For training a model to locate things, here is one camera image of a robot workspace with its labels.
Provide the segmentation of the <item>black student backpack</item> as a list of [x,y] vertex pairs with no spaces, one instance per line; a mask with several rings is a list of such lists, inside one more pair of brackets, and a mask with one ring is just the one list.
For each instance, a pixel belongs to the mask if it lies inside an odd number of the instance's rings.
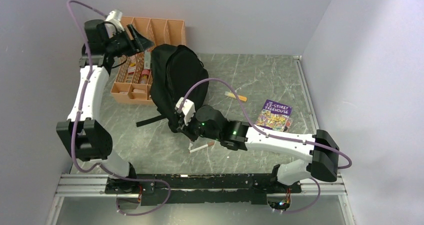
[[150,67],[150,96],[159,115],[138,121],[136,126],[167,119],[169,128],[176,133],[180,126],[175,108],[177,102],[194,84],[209,78],[209,73],[196,53],[185,45],[161,44],[155,47],[151,52]]

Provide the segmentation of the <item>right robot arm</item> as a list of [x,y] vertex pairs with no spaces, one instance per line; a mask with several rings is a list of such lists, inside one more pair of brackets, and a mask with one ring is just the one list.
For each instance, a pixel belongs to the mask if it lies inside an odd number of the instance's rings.
[[192,140],[203,137],[219,141],[228,150],[261,150],[295,157],[295,161],[276,167],[269,182],[275,192],[308,178],[323,182],[337,180],[340,149],[325,130],[318,129],[315,134],[275,131],[228,120],[209,105],[197,111],[184,107],[175,114],[179,131]]

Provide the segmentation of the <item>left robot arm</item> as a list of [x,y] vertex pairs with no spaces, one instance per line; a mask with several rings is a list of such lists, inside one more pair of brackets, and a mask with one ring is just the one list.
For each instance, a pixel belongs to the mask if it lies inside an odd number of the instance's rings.
[[133,25],[119,21],[93,19],[84,23],[84,45],[79,60],[80,80],[70,114],[56,125],[56,133],[80,172],[102,168],[126,193],[139,185],[132,165],[113,150],[110,133],[100,124],[103,91],[115,58],[144,52],[154,42],[141,35]]

